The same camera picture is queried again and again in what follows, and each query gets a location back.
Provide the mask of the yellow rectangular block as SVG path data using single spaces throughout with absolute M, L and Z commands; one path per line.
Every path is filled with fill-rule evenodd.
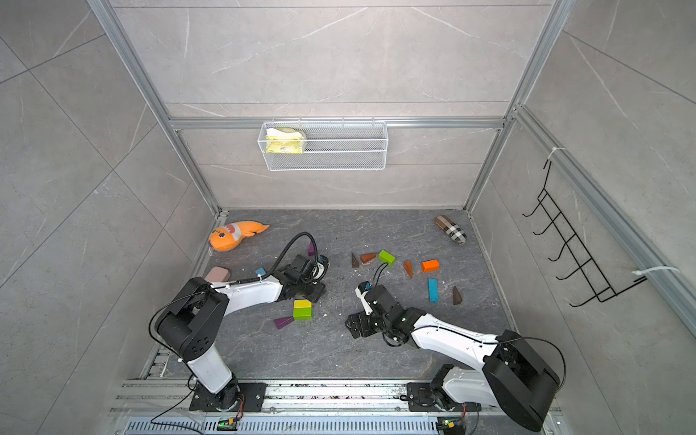
M 295 300 L 295 302 L 294 302 L 295 310 L 311 308 L 312 306 L 313 306 L 313 304 L 310 301 L 304 300 L 304 299 L 298 299 L 298 300 Z

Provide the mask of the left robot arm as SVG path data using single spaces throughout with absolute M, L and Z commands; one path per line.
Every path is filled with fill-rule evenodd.
M 298 255 L 288 265 L 262 277 L 211 283 L 194 277 L 154 322 L 164 344 L 188 366 L 199 384 L 213 395 L 235 387 L 235 377 L 222 360 L 215 341 L 223 319 L 252 306 L 288 299 L 315 303 L 326 291 L 329 259 Z

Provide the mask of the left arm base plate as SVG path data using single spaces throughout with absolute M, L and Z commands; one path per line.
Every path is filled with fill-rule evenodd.
M 190 411 L 205 413 L 226 413 L 238 411 L 243 405 L 243 413 L 259 413 L 266 396 L 267 384 L 264 382 L 233 382 L 219 393 L 211 393 L 202 384 L 196 384 Z

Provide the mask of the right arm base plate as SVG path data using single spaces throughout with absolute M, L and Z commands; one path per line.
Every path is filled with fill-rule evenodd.
M 442 389 L 431 387 L 428 382 L 408 382 L 406 393 L 400 400 L 408 404 L 410 411 L 481 411 L 482 406 L 476 402 L 454 402 Z

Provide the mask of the light green block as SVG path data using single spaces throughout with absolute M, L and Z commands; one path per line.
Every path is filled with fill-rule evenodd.
M 395 257 L 394 255 L 392 255 L 391 253 L 389 253 L 388 251 L 382 250 L 382 251 L 378 254 L 378 259 L 379 259 L 382 263 L 391 266 L 391 265 L 395 262 L 396 257 Z

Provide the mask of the green rectangular block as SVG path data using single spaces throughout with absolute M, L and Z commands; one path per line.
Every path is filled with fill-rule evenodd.
M 293 311 L 293 319 L 296 321 L 310 320 L 313 317 L 313 309 L 311 307 L 295 308 Z

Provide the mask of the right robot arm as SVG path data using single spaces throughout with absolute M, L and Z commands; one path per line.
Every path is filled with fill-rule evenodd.
M 411 406 L 461 411 L 477 403 L 502 410 L 528 431 L 542 429 L 563 380 L 529 339 L 511 330 L 477 333 L 404 308 L 383 285 L 362 282 L 355 293 L 362 311 L 345 322 L 353 337 L 380 335 L 391 347 L 409 344 L 453 360 L 428 384 L 408 388 L 405 398 Z

